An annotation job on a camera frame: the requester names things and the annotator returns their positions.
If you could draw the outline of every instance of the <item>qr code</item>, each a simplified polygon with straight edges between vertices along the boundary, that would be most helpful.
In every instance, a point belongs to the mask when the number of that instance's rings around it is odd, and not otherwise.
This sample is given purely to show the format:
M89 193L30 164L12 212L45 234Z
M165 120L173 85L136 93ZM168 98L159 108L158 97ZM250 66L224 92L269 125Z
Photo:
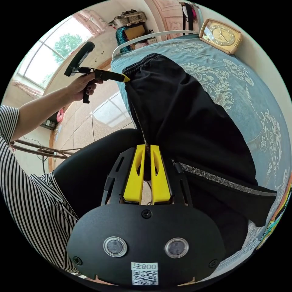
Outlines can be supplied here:
M158 271L132 271L133 285L158 285Z

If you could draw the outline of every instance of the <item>cardboard box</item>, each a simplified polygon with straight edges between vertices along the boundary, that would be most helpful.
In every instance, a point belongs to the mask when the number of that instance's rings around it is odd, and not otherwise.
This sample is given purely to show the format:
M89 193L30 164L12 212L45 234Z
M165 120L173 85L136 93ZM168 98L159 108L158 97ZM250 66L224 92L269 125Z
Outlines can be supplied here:
M145 29L143 24L135 27L128 28L125 30L125 34L128 40L136 39L137 37L141 37L145 34Z
M157 43L157 39L155 37L147 40L148 45L151 45L153 43Z

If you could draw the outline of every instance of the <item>black handle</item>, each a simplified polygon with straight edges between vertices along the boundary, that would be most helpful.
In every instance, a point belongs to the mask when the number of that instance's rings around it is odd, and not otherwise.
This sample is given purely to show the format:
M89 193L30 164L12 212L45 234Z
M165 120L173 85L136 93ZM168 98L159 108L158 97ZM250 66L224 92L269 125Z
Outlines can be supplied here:
M91 80L88 82L88 84L86 85L86 87L84 88L84 91L83 91L83 103L90 103L89 101L89 95L86 93L88 91L88 86L92 85L95 83L95 80Z

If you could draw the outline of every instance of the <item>black leggings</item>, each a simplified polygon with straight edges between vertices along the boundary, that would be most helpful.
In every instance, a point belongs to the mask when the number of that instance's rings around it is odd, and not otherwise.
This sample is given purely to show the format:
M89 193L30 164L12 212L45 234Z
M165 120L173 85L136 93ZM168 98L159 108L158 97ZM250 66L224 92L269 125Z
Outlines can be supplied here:
M106 178L120 153L139 144L144 141L138 130L119 130L79 150L53 171L79 218L100 206Z

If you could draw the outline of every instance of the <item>white headboard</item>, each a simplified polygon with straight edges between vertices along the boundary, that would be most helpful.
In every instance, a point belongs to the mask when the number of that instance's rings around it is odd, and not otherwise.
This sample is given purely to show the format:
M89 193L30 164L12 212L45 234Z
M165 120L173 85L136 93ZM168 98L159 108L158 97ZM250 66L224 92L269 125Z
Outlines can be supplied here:
M118 46L113 51L112 58L114 58L117 54L119 54L120 49L122 49L124 47L127 47L127 46L129 46L129 45L131 45L133 43L136 43L136 42L139 42L139 41L142 41L142 40L146 40L146 39L149 39L151 37L161 36L161 35L164 35L164 34L172 34L172 33L192 33L192 34L198 34L197 31L193 31L193 30L168 30L168 31L161 31L161 32L158 32L158 33L150 33L150 34L147 34L145 36L137 37L136 39L130 40L130 41L128 41L126 43L123 43L122 45Z

